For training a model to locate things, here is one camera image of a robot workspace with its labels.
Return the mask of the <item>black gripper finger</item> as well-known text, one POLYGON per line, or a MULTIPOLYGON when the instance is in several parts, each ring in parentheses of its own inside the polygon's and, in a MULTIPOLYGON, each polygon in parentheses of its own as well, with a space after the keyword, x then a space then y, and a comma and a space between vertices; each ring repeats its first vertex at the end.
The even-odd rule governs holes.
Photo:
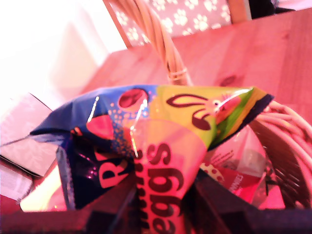
POLYGON ((124 182, 100 196, 84 209, 88 212, 81 233, 138 233, 136 185, 124 182))
POLYGON ((198 234, 253 234, 248 209, 255 210, 204 172, 187 192, 187 217, 198 234))

